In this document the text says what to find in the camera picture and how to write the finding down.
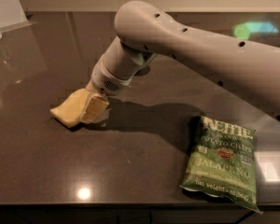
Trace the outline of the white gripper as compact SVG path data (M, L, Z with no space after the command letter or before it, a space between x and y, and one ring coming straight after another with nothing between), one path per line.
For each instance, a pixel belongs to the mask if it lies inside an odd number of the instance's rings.
M97 64L93 67L91 80L85 89L91 93L99 91L105 92L107 95L118 95L122 90L127 88L132 79L122 79L113 75L106 66L105 57L102 56ZM80 121L83 123L92 123L108 107L109 102L105 96L91 95L83 108Z

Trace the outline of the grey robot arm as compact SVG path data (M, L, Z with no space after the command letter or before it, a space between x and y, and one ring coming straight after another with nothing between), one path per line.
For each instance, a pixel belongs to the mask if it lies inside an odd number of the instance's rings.
M142 1L121 6L114 27L117 36L93 67L89 91L119 94L162 54L280 121L280 48L188 27Z

